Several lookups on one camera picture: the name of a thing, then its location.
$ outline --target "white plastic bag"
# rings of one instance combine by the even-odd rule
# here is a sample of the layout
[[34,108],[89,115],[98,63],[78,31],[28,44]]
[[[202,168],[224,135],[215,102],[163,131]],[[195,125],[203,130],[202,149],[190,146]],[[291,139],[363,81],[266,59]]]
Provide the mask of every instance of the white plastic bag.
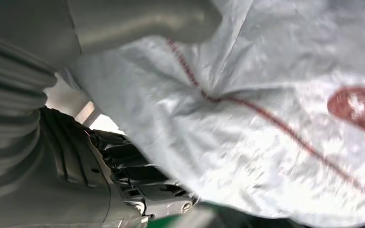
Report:
[[365,1],[215,3],[224,18],[209,42],[144,38],[68,76],[204,200],[365,224]]

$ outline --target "green object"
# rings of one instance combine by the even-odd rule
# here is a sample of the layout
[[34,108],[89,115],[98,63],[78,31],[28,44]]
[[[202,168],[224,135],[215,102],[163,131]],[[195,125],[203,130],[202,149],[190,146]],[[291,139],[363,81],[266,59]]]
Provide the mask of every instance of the green object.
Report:
[[179,218],[179,215],[165,217],[156,221],[149,221],[147,228],[167,228],[170,224],[175,222]]

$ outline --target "black plastic part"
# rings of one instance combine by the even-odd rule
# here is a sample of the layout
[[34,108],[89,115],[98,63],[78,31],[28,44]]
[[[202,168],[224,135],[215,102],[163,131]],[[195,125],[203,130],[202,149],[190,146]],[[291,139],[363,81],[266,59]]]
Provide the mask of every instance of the black plastic part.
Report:
[[[103,172],[106,166],[97,161],[83,127],[57,110],[43,108],[41,113],[42,134],[36,147],[40,150],[23,160],[36,161],[33,173],[0,197],[0,228],[100,228],[105,220],[119,223],[140,218],[124,204],[118,190],[111,191],[114,186],[109,186]],[[12,170],[8,181],[20,173]]]

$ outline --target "white surface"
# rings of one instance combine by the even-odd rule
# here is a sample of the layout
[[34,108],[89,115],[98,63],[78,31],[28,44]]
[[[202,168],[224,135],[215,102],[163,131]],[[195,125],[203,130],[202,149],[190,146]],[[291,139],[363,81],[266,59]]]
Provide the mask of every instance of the white surface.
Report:
[[56,77],[58,79],[57,84],[45,90],[48,96],[46,106],[76,117],[89,102],[89,99],[80,91],[69,87],[61,77],[57,75]]
[[106,115],[99,115],[99,117],[90,125],[90,129],[102,130],[106,132],[114,132],[118,134],[125,134],[123,131],[118,129],[117,124],[115,124],[110,117]]

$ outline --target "bolt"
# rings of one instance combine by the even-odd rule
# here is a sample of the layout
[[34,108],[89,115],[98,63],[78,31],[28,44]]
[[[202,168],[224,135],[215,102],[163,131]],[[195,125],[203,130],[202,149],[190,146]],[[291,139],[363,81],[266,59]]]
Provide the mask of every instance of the bolt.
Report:
[[185,213],[185,212],[189,211],[191,208],[192,208],[192,204],[191,203],[186,203],[181,208],[181,213]]
[[137,211],[139,211],[139,213],[143,214],[143,208],[142,208],[142,206],[141,206],[141,205],[133,205],[133,207],[134,207]]

